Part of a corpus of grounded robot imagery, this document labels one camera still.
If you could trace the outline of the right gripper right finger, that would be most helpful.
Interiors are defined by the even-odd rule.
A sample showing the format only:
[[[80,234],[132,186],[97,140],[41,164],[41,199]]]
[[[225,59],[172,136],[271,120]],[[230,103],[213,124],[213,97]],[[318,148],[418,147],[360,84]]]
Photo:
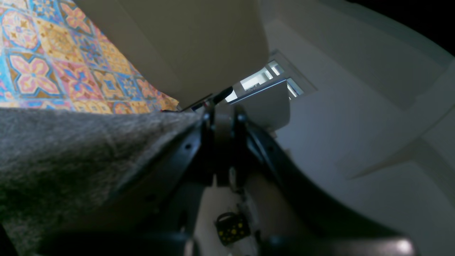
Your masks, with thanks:
[[[313,183],[242,107],[232,117],[231,187],[251,197],[260,256],[418,256],[413,241]]]

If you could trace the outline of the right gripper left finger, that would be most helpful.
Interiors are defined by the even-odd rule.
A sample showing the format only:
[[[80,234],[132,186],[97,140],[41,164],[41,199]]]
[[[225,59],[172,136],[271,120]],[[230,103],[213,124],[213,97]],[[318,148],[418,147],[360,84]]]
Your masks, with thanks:
[[[144,153],[106,204],[48,235],[38,253],[199,256],[193,234],[203,193],[213,184],[214,119],[209,107],[157,156]]]

